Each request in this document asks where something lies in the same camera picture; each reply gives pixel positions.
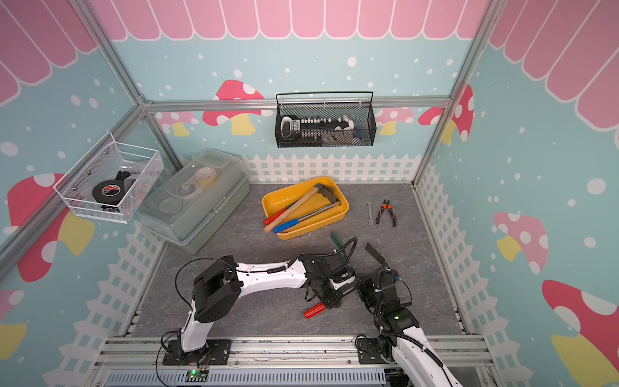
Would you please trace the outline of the yellow plastic tray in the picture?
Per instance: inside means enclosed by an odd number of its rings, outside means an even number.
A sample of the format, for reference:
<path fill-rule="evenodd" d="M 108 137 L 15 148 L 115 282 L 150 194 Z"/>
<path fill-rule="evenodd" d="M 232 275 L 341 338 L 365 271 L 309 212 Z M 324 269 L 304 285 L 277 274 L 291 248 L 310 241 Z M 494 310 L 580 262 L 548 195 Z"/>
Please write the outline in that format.
<path fill-rule="evenodd" d="M 309 193 L 317 184 L 322 184 L 331 189 L 335 197 L 338 198 L 339 204 L 321 214 L 316 214 L 309 219 L 303 220 L 299 224 L 293 225 L 283 232 L 277 233 L 277 237 L 280 240 L 291 240 L 300 235 L 305 235 L 319 228 L 331 225 L 332 223 L 344 219 L 350 210 L 348 200 L 334 180 L 330 177 L 316 177 L 309 181 L 290 185 L 264 195 L 262 198 L 262 206 L 265 216 L 267 218 L 272 217 L 279 211 L 293 205 L 293 203 Z"/>

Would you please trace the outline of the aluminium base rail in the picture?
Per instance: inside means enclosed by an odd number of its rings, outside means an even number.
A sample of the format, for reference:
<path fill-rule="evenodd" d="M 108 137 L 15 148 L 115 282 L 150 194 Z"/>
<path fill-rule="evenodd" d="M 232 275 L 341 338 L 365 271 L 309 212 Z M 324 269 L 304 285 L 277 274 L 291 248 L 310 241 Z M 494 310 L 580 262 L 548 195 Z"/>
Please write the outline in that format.
<path fill-rule="evenodd" d="M 246 336 L 216 343 L 203 374 L 165 366 L 157 338 L 112 338 L 88 386 L 392 385 L 401 369 L 361 352 L 351 336 Z"/>

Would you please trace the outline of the wooden handled small hoe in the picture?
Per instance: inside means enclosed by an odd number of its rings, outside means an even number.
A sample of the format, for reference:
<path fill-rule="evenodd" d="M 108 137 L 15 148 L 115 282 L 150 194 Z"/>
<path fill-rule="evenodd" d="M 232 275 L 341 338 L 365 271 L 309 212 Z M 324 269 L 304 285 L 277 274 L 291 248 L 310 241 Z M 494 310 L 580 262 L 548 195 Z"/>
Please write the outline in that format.
<path fill-rule="evenodd" d="M 315 185 L 308 193 L 303 195 L 301 198 L 298 198 L 292 204 L 284 207 L 283 209 L 280 209 L 275 214 L 269 216 L 267 218 L 268 222 L 264 224 L 264 232 L 268 233 L 273 231 L 274 227 L 283 222 L 287 216 L 289 216 L 292 212 L 296 211 L 299 206 L 308 201 L 312 196 L 314 196 L 315 194 L 323 194 L 327 190 L 330 190 L 330 188 L 325 185 Z"/>

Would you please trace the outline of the small steel wrench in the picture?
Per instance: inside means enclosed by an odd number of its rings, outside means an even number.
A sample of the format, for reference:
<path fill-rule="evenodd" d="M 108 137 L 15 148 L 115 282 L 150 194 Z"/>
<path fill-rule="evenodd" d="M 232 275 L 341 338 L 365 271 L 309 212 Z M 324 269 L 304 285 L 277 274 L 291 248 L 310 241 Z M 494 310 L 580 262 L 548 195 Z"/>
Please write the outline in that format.
<path fill-rule="evenodd" d="M 368 225 L 369 226 L 374 226 L 375 222 L 374 222 L 374 216 L 373 216 L 373 212 L 372 212 L 372 203 L 371 202 L 367 202 L 367 208 L 368 208 Z"/>

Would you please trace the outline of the black tape roll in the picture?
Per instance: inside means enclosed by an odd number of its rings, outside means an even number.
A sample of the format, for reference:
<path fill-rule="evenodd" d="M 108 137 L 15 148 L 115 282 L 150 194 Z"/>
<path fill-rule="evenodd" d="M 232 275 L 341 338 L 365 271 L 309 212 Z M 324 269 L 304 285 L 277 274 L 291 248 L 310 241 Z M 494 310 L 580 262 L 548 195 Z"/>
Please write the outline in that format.
<path fill-rule="evenodd" d="M 107 206 L 117 206 L 123 200 L 125 194 L 126 189 L 122 180 L 104 181 L 92 190 L 94 200 Z"/>

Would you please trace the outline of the green handled small hoe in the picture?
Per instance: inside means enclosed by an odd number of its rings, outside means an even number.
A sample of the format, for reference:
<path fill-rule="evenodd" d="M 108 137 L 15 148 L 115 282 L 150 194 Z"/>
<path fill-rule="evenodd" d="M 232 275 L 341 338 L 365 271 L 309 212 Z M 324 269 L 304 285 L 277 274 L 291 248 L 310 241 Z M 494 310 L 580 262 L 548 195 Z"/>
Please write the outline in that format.
<path fill-rule="evenodd" d="M 337 234 L 335 234 L 335 232 L 332 232 L 330 234 L 330 239 L 335 244 L 334 253 L 340 255 L 344 262 L 348 262 L 349 261 L 348 253 L 347 253 L 348 245 L 346 243 L 343 243 L 343 241 L 340 240 L 340 238 L 338 237 Z"/>

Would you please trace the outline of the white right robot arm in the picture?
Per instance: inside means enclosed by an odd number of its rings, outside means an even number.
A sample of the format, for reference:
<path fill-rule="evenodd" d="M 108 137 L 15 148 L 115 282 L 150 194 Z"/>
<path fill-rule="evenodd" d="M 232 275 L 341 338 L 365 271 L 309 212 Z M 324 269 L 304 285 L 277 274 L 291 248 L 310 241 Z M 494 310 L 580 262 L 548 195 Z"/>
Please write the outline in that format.
<path fill-rule="evenodd" d="M 399 276 L 381 268 L 357 285 L 379 335 L 380 355 L 397 364 L 414 386 L 460 386 L 438 357 L 419 321 L 398 296 Z"/>

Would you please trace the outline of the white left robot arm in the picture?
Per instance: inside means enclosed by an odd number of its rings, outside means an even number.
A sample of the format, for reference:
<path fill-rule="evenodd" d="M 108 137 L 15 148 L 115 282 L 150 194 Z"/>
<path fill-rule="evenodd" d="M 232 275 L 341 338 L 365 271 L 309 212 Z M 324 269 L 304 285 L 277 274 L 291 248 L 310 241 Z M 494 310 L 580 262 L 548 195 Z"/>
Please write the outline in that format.
<path fill-rule="evenodd" d="M 270 264 L 245 264 L 233 256 L 214 259 L 213 264 L 193 280 L 187 320 L 177 336 L 179 356 L 188 356 L 208 347 L 207 337 L 215 322 L 223 319 L 239 298 L 253 293 L 279 289 L 306 289 L 319 308 L 337 308 L 341 299 L 356 288 L 353 267 L 334 253 L 308 255 L 301 253 L 290 261 Z"/>

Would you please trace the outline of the translucent green storage box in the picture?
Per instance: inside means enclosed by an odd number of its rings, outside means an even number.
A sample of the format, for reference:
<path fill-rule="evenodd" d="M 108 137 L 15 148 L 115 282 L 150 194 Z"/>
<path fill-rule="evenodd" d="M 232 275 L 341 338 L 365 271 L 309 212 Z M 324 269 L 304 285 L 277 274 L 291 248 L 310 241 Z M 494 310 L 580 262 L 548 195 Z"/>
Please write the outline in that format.
<path fill-rule="evenodd" d="M 142 226 L 197 253 L 250 192 L 240 158 L 208 148 L 140 205 Z"/>

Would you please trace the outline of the clear acrylic wall bin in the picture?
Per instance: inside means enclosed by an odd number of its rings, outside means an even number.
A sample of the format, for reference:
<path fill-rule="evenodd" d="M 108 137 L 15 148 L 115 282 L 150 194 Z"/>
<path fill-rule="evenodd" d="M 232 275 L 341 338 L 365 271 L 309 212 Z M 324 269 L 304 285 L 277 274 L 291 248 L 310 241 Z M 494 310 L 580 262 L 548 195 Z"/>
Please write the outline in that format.
<path fill-rule="evenodd" d="M 127 224 L 163 171 L 158 150 L 119 142 L 108 133 L 54 190 L 77 217 Z"/>

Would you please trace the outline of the white socket set holder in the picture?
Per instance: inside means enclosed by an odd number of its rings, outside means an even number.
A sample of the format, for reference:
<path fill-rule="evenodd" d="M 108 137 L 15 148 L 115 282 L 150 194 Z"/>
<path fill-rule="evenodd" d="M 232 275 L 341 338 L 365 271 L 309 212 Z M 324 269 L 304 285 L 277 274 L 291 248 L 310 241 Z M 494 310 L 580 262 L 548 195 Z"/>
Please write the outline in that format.
<path fill-rule="evenodd" d="M 276 134 L 288 142 L 295 140 L 322 140 L 323 142 L 338 142 L 352 135 L 356 129 L 355 122 L 346 114 L 333 120 L 332 118 L 305 118 L 294 115 L 283 116 L 276 129 Z"/>

